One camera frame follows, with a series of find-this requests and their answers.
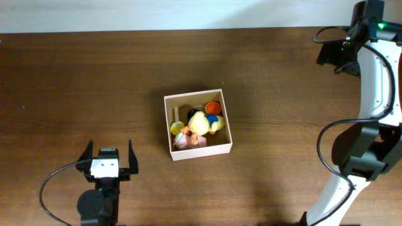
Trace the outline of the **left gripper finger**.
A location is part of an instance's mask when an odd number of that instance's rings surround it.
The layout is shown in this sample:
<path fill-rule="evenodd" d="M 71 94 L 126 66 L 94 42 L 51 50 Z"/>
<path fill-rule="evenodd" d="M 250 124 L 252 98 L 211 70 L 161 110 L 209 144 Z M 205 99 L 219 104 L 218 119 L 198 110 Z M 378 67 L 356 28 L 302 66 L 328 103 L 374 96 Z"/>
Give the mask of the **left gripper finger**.
<path fill-rule="evenodd" d="M 93 151 L 93 141 L 89 141 L 86 149 L 80 155 L 78 161 L 84 161 L 92 158 L 92 151 Z"/>
<path fill-rule="evenodd" d="M 132 175 L 136 175 L 139 173 L 138 159 L 134 153 L 132 140 L 129 140 L 128 145 L 128 162 L 129 162 L 129 170 Z"/>

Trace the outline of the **pink white bunny figurine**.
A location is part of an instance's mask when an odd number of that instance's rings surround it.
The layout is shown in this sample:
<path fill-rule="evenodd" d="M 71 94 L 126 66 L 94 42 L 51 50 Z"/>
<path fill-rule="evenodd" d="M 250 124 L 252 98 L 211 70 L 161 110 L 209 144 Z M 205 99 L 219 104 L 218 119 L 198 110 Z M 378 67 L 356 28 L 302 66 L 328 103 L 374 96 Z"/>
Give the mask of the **pink white bunny figurine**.
<path fill-rule="evenodd" d="M 204 148 L 207 147 L 207 139 L 203 136 L 197 135 L 195 140 L 197 144 L 192 144 L 191 136 L 180 132 L 173 139 L 173 147 L 176 151 L 184 151 L 188 149 Z"/>

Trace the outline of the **yellow wooden rattle drum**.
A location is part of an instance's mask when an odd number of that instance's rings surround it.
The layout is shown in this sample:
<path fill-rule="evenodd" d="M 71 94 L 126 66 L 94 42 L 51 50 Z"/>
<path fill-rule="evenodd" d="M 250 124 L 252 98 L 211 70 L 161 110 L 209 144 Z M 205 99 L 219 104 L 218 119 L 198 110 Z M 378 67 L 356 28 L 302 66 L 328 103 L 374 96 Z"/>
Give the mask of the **yellow wooden rattle drum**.
<path fill-rule="evenodd" d="M 172 122 L 172 124 L 170 126 L 170 132 L 174 136 L 177 136 L 179 133 L 181 133 L 181 130 L 184 127 L 185 127 L 185 124 L 179 118 L 178 107 L 174 107 L 173 108 L 173 122 Z"/>

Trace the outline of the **black round puck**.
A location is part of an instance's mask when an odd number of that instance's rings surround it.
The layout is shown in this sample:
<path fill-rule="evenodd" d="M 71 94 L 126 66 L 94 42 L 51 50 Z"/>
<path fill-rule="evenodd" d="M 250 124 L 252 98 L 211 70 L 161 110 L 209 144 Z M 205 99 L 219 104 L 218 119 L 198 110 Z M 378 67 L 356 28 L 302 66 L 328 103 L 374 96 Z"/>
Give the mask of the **black round puck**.
<path fill-rule="evenodd" d="M 196 113 L 198 112 L 198 109 L 191 109 L 187 113 L 187 119 L 190 120 Z"/>

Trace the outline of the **yellow plush duck toy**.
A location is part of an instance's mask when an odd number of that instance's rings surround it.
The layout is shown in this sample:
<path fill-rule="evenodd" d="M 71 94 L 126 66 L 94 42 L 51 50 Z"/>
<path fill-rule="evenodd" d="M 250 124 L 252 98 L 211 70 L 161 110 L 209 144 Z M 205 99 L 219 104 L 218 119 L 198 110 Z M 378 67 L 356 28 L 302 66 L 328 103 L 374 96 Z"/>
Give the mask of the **yellow plush duck toy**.
<path fill-rule="evenodd" d="M 196 111 L 190 118 L 188 125 L 180 131 L 184 134 L 190 133 L 190 144 L 192 146 L 205 146 L 205 144 L 202 144 L 200 138 L 206 134 L 214 135 L 217 131 L 223 129 L 224 126 L 225 120 L 222 116 Z"/>

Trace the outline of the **orange round puck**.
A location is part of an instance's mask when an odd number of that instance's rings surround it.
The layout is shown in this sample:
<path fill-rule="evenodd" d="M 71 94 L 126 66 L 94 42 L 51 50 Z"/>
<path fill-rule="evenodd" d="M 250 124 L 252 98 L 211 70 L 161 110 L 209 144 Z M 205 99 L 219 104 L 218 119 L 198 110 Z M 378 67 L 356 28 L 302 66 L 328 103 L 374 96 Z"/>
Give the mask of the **orange round puck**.
<path fill-rule="evenodd" d="M 220 104 L 216 101 L 208 102 L 205 105 L 205 113 L 206 114 L 212 114 L 212 115 L 218 116 L 218 115 L 220 115 L 221 111 L 222 111 L 222 108 L 221 108 Z"/>

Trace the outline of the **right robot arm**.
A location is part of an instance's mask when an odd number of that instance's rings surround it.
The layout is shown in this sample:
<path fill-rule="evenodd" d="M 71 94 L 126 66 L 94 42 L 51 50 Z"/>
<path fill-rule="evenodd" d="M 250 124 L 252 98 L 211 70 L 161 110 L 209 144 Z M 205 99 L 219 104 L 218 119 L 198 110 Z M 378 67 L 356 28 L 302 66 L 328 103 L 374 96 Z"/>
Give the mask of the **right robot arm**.
<path fill-rule="evenodd" d="M 314 39 L 322 46 L 317 64 L 331 64 L 336 74 L 360 78 L 361 104 L 357 119 L 335 121 L 320 131 L 317 144 L 331 127 L 351 124 L 332 145 L 332 165 L 317 148 L 332 176 L 299 225 L 339 225 L 357 195 L 401 159 L 401 25 L 383 19 L 384 6 L 384 1 L 360 1 L 350 25 L 342 27 L 345 39 Z"/>

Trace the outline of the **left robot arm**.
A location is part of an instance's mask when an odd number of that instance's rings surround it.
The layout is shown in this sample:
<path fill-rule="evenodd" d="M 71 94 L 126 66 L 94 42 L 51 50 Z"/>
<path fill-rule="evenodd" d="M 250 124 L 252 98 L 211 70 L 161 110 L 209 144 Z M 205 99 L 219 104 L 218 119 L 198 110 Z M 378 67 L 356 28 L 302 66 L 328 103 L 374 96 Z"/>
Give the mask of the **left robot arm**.
<path fill-rule="evenodd" d="M 89 183 L 95 184 L 95 188 L 83 192 L 77 201 L 80 224 L 116 225 L 120 183 L 139 173 L 138 159 L 132 142 L 128 143 L 127 168 L 119 166 L 119 150 L 116 148 L 101 148 L 96 157 L 93 157 L 92 151 L 93 142 L 90 141 L 76 166 Z"/>

